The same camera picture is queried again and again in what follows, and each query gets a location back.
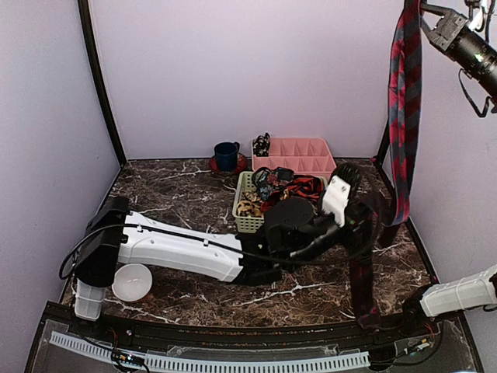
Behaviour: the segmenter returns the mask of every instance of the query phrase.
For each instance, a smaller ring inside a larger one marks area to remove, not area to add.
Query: dark marble surface
[[[370,162],[354,162],[365,168],[384,195],[388,194]],[[237,176],[211,173],[205,159],[131,161],[110,195],[128,197],[134,211],[168,224],[236,233],[231,209],[237,180]],[[345,250],[337,247],[322,259],[345,255]],[[103,312],[154,322],[224,327],[305,326],[354,319],[345,264],[301,268],[278,283],[253,288],[180,270],[150,269],[154,283],[145,299],[125,304],[109,289]],[[406,227],[401,227],[392,246],[374,249],[374,273],[374,296],[382,315],[400,312],[412,291],[429,283]],[[64,304],[70,304],[74,296],[71,285],[64,294]]]

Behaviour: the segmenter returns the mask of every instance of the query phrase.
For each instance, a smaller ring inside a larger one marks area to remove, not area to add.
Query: white plate
[[[143,264],[127,264],[114,276],[112,291],[121,301],[135,302],[142,299],[152,287],[152,273]]]

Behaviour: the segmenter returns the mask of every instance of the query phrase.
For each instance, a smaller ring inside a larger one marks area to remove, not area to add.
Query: wall
[[[76,1],[3,0],[0,71],[0,371],[16,373],[119,167]]]
[[[466,12],[463,2],[438,3]],[[492,40],[497,47],[495,24]],[[497,116],[476,117],[461,92],[458,65],[429,46],[426,38],[424,41],[412,220],[444,282],[497,263]],[[482,106],[485,95],[478,84],[469,82],[467,86]],[[497,371],[497,314],[479,309],[468,312],[467,319],[485,371]]]
[[[211,156],[269,131],[370,157],[401,2],[96,0],[100,61],[130,159]]]

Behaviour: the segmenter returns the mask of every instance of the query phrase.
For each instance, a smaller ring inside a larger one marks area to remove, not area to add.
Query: pink organizer box
[[[322,176],[329,180],[336,164],[322,138],[271,138],[269,157],[254,156],[252,149],[252,170],[261,167],[285,167],[299,175]]]

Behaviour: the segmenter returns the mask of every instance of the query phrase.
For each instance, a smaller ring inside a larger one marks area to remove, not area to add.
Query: blue mug
[[[217,168],[220,171],[230,173],[235,171],[238,165],[238,142],[221,142],[214,147]]]

